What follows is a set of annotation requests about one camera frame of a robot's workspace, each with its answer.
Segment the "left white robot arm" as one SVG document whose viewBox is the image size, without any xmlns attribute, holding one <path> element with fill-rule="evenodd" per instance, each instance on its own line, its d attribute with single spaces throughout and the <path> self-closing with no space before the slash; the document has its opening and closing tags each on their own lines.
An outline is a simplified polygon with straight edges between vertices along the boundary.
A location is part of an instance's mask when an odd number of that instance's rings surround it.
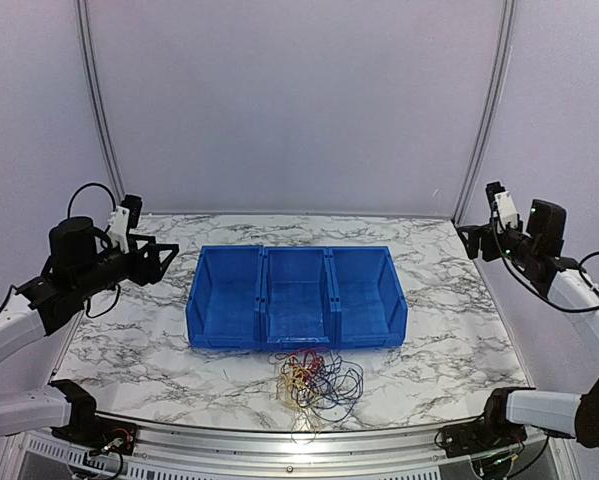
<svg viewBox="0 0 599 480">
<path fill-rule="evenodd" d="M 0 364 L 80 317 L 100 292 L 125 280 L 138 286 L 162 280 L 179 247 L 131 233 L 136 224 L 119 208 L 108 230 L 75 216 L 50 231 L 50 255 L 41 274 L 10 287 L 0 304 Z M 49 427 L 59 438 L 95 445 L 106 438 L 96 410 L 95 398 L 71 380 L 0 394 L 0 437 Z"/>
</svg>

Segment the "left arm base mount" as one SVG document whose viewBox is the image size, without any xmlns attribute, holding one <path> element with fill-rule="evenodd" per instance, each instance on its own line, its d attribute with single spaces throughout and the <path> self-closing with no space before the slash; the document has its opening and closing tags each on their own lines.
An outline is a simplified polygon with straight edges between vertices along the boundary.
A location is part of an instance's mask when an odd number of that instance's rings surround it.
<svg viewBox="0 0 599 480">
<path fill-rule="evenodd" d="M 55 380 L 50 386 L 58 389 L 70 406 L 68 421 L 51 427 L 54 437 L 97 452 L 104 452 L 111 445 L 110 450 L 115 453 L 133 453 L 138 433 L 135 423 L 98 415 L 95 398 L 71 380 Z"/>
</svg>

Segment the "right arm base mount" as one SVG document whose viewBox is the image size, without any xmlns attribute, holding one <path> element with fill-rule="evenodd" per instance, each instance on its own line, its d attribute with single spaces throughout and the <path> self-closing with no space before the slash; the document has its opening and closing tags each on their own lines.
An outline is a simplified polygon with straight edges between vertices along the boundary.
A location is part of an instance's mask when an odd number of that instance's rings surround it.
<svg viewBox="0 0 599 480">
<path fill-rule="evenodd" d="M 440 428 L 434 438 L 435 446 L 448 458 L 521 446 L 527 439 L 525 427 L 506 419 L 508 397 L 518 390 L 528 390 L 528 387 L 496 388 L 476 418 Z"/>
</svg>

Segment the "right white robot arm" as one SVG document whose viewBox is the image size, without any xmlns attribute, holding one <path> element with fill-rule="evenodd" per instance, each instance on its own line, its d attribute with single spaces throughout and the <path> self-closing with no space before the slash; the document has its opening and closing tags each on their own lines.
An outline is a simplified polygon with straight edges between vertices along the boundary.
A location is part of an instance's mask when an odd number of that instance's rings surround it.
<svg viewBox="0 0 599 480">
<path fill-rule="evenodd" d="M 510 194 L 502 191 L 490 197 L 487 223 L 457 232 L 469 258 L 501 261 L 526 291 L 564 314 L 599 356 L 599 288 L 582 262 L 563 255 L 565 224 L 565 210 L 544 200 L 534 200 L 528 220 L 521 220 Z M 599 376 L 585 393 L 499 388 L 490 394 L 474 438 L 494 448 L 517 425 L 599 449 Z"/>
</svg>

